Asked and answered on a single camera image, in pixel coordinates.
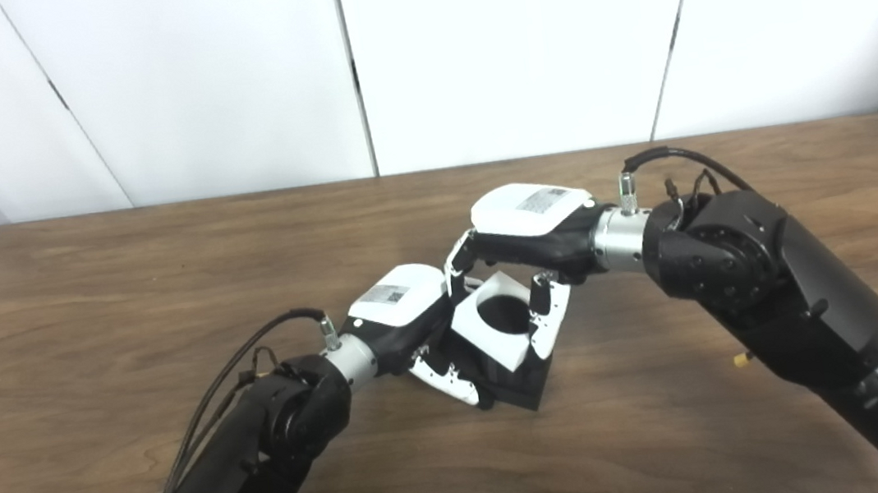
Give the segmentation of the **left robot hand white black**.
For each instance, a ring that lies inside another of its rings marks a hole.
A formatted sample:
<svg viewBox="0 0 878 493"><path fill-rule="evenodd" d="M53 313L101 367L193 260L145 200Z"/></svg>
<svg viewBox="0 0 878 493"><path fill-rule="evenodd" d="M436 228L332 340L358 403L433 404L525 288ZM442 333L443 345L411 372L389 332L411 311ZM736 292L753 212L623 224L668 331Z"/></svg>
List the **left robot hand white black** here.
<svg viewBox="0 0 878 493"><path fill-rule="evenodd" d="M379 377L409 373L479 407L476 385L437 352L453 312L442 270L417 263L393 267L352 303L337 345L325 355L353 393Z"/></svg>

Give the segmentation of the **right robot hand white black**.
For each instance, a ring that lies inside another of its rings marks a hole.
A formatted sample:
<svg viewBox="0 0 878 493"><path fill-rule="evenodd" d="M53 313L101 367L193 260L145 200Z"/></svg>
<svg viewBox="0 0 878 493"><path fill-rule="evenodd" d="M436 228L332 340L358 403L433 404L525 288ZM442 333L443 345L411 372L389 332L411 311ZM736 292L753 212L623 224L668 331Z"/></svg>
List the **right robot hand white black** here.
<svg viewBox="0 0 878 493"><path fill-rule="evenodd" d="M608 226L618 211L575 187L512 182L486 192L444 263L457 305L452 330L505 371L530 356L550 358L572 288L635 254L618 250L610 259ZM496 297L524 305L520 333L498 330L478 313Z"/></svg>

